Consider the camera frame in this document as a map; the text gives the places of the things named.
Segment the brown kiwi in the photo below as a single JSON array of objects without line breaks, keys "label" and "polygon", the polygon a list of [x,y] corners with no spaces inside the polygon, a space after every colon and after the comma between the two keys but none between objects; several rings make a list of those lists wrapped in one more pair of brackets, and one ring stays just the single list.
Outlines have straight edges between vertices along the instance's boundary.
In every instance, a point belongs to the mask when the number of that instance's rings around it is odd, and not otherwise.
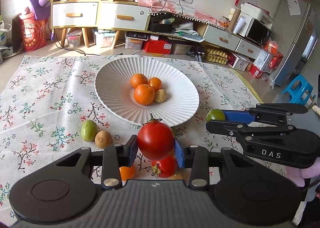
[{"label": "brown kiwi", "polygon": [[101,130],[95,136],[95,144],[100,149],[105,149],[112,143],[112,135],[106,131]]}]

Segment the orange tomato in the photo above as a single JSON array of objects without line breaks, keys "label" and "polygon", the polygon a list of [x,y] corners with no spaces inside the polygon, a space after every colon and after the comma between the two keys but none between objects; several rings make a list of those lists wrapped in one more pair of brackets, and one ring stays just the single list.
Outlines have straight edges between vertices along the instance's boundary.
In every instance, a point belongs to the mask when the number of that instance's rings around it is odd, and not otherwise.
[{"label": "orange tomato", "polygon": [[150,85],[155,92],[162,88],[162,81],[157,77],[152,77],[148,81],[148,85]]},{"label": "orange tomato", "polygon": [[123,166],[119,168],[119,171],[120,171],[121,180],[127,181],[128,179],[133,179],[136,173],[136,168],[134,165],[131,167]]}]

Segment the small red tomato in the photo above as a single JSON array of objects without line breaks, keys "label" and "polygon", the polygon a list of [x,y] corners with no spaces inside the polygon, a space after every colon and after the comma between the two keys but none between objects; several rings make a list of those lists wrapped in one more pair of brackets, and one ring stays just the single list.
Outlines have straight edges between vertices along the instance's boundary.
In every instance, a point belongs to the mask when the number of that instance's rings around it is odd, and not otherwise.
[{"label": "small red tomato", "polygon": [[177,162],[174,156],[169,155],[162,160],[151,162],[152,176],[156,178],[168,178],[175,174]]}]

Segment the pale green oval fruit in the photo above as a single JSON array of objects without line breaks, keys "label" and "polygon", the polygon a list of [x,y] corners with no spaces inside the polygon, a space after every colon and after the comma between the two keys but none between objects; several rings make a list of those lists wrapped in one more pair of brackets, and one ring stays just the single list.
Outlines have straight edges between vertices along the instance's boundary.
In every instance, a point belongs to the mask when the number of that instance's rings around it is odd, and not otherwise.
[{"label": "pale green oval fruit", "polygon": [[92,120],[85,120],[81,127],[81,137],[86,142],[91,142],[95,139],[99,132],[98,125]]}]

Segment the green tomato front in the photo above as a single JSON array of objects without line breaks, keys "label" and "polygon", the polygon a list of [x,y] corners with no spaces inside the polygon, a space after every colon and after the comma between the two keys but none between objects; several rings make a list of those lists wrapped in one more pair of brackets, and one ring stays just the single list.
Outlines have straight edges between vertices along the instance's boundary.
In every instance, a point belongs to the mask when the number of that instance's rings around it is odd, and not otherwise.
[{"label": "green tomato front", "polygon": [[226,119],[225,114],[220,109],[212,109],[208,112],[206,116],[207,122],[209,122],[210,120],[225,121],[225,119]]}]

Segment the large red tomato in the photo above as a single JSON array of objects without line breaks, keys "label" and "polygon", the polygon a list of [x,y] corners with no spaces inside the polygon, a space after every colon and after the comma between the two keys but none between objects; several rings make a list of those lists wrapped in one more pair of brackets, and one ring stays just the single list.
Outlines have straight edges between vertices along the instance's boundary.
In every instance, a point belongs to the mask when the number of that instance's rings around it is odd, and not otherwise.
[{"label": "large red tomato", "polygon": [[174,134],[172,129],[150,114],[148,122],[144,123],[137,135],[137,144],[142,154],[149,160],[162,160],[174,149]]}]

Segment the mandarin orange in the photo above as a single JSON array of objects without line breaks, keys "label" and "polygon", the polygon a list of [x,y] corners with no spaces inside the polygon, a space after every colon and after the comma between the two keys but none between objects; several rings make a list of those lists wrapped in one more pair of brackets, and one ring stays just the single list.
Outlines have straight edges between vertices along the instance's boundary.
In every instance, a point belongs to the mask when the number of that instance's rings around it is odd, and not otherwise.
[{"label": "mandarin orange", "polygon": [[145,75],[138,73],[131,77],[130,83],[133,88],[137,88],[141,84],[147,84],[148,79]]},{"label": "mandarin orange", "polygon": [[137,88],[135,88],[133,97],[138,104],[147,106],[153,103],[155,98],[155,91],[150,85],[141,84]]}]

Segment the pale yellow longan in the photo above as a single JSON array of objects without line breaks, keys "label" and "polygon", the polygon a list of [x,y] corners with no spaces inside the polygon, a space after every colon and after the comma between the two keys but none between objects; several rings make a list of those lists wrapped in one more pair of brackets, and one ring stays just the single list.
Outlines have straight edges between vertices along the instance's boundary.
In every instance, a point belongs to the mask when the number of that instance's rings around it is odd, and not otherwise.
[{"label": "pale yellow longan", "polygon": [[164,89],[159,89],[155,92],[155,102],[162,103],[167,98],[167,92]]}]

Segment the white ribbed plate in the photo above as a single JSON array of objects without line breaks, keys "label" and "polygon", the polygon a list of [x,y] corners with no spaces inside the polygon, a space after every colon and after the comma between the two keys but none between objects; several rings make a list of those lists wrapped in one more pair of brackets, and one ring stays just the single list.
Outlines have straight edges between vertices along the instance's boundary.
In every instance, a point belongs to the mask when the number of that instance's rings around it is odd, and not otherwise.
[{"label": "white ribbed plate", "polygon": [[172,65],[148,57],[123,57],[97,73],[95,92],[115,116],[137,125],[151,116],[174,127],[198,110],[200,98],[193,82]]}]

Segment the floral tablecloth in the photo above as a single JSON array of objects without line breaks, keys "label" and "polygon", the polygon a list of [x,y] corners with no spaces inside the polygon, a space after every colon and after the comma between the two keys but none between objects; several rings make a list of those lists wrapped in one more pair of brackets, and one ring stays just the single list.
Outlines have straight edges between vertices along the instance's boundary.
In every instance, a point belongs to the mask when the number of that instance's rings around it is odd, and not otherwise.
[{"label": "floral tablecloth", "polygon": [[[109,112],[99,101],[94,80],[98,71],[115,56],[36,57],[25,56],[1,93],[1,222],[12,225],[16,216],[9,204],[14,183],[39,168],[82,146],[81,126],[94,121],[111,133],[113,143],[125,143],[137,134],[139,125]],[[195,115],[174,127],[185,145],[200,145],[218,152],[222,147],[237,151],[241,146],[230,136],[206,131],[207,113],[215,108],[243,110],[260,97],[236,71],[219,65],[168,58],[193,82],[200,96]]]}]

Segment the microwave oven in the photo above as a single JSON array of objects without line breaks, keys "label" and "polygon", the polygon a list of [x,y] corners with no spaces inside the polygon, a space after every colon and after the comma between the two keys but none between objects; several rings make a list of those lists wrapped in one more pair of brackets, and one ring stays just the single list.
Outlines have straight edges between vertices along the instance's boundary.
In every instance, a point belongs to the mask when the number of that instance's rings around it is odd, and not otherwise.
[{"label": "microwave oven", "polygon": [[258,45],[265,45],[272,34],[274,20],[269,15],[262,15],[261,18],[254,18],[244,12],[240,17],[245,20],[238,31],[238,35]]}]

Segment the grey refrigerator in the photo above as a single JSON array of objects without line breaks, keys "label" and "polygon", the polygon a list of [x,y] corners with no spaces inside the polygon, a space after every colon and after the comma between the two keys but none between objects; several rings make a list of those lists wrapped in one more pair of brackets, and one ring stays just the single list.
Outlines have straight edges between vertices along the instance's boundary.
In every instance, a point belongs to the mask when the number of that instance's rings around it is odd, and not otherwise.
[{"label": "grey refrigerator", "polygon": [[317,44],[319,21],[311,4],[306,0],[281,0],[271,38],[283,58],[270,77],[274,85],[283,87],[301,73]]}]

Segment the red printed barrel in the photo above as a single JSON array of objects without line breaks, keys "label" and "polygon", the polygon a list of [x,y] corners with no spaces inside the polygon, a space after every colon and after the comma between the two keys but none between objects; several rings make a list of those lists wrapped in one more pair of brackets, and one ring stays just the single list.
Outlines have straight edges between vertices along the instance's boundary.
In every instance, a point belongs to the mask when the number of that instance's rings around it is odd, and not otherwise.
[{"label": "red printed barrel", "polygon": [[20,14],[22,44],[26,52],[34,51],[44,47],[47,43],[46,24],[47,19],[37,20],[35,13],[31,12],[26,15]]}]

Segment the pink cloth runner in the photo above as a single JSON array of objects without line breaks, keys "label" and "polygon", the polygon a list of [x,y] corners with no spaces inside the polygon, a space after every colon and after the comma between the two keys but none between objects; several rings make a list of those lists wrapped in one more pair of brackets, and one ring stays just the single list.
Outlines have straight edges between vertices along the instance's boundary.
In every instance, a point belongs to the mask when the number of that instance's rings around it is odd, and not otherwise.
[{"label": "pink cloth runner", "polygon": [[135,2],[139,6],[150,8],[151,13],[171,13],[193,19],[195,21],[201,21],[222,29],[222,26],[219,24],[218,20],[213,16],[188,5],[183,5],[181,2],[172,2],[170,0],[135,0]]}]

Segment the black speaker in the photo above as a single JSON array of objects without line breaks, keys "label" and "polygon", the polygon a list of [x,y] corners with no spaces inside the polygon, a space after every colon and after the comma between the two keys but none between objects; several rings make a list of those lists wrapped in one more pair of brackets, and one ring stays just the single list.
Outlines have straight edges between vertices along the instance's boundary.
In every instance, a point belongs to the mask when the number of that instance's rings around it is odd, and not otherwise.
[{"label": "black speaker", "polygon": [[19,54],[22,49],[22,20],[20,19],[20,15],[17,14],[12,18],[12,29],[11,29],[11,43],[12,50],[15,54]]}]

